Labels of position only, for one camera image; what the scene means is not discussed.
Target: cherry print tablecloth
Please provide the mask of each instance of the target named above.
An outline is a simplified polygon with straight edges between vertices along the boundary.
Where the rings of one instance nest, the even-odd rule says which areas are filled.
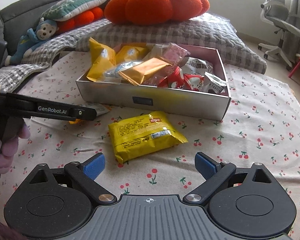
[[[65,103],[84,104],[75,79],[90,67],[90,54],[72,52],[52,68],[34,77],[21,94]],[[196,152],[216,161],[228,160],[237,167],[262,162],[274,174],[297,207],[289,235],[300,239],[300,105],[287,84],[226,65],[232,101],[223,121],[168,114],[170,122],[189,143],[149,154],[123,165],[116,162],[108,124],[148,111],[112,106],[92,122],[70,125],[66,121],[26,120],[29,140],[20,140],[10,172],[0,179],[0,220],[9,197],[38,163],[63,167],[70,161],[88,159],[103,152],[106,168],[96,179],[120,194],[186,193],[204,182],[194,167]],[[108,110],[90,104],[100,111]]]

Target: person's hand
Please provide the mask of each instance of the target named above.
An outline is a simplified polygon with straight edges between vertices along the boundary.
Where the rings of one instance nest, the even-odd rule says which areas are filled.
[[[2,152],[0,153],[0,174],[5,174],[10,169],[13,161],[13,156],[18,150],[19,138],[27,139],[30,137],[30,131],[24,123],[22,129],[19,131],[18,136],[8,140],[2,145],[0,140],[0,148],[2,146]]]

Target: gold wrapper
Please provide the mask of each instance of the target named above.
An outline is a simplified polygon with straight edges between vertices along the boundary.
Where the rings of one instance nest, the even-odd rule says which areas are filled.
[[[158,59],[151,58],[145,62],[135,65],[123,71],[119,71],[119,75],[128,80],[135,86],[142,84],[144,81],[151,78],[157,71],[171,64]]]

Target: white chair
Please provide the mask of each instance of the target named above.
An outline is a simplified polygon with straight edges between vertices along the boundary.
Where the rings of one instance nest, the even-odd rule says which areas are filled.
[[[261,8],[262,8],[262,12],[260,14],[261,20],[263,22],[269,23],[271,25],[280,28],[282,30],[282,36],[278,46],[272,46],[272,45],[260,43],[258,49],[259,50],[261,50],[262,48],[268,49],[263,55],[265,59],[268,58],[268,55],[275,55],[275,54],[280,55],[283,58],[283,60],[289,65],[289,67],[292,68],[292,63],[282,51],[282,45],[283,45],[284,33],[286,31],[300,38],[300,30],[295,26],[286,22],[288,17],[299,17],[299,16],[289,14],[289,10],[285,5],[285,0],[266,0],[265,3],[261,4]]]

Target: floor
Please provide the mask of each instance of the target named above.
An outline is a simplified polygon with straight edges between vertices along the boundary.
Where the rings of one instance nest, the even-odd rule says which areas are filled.
[[[258,50],[258,44],[255,44],[250,41],[244,41],[244,43],[256,52],[260,57],[263,58],[263,54],[265,49],[262,51]],[[297,71],[292,78],[288,78],[288,71],[286,69],[286,64],[279,57],[271,57],[269,56],[266,60],[267,62],[267,70],[266,75],[277,80],[280,80],[284,83],[287,83],[290,88],[294,91],[295,97],[300,103],[300,71]]]

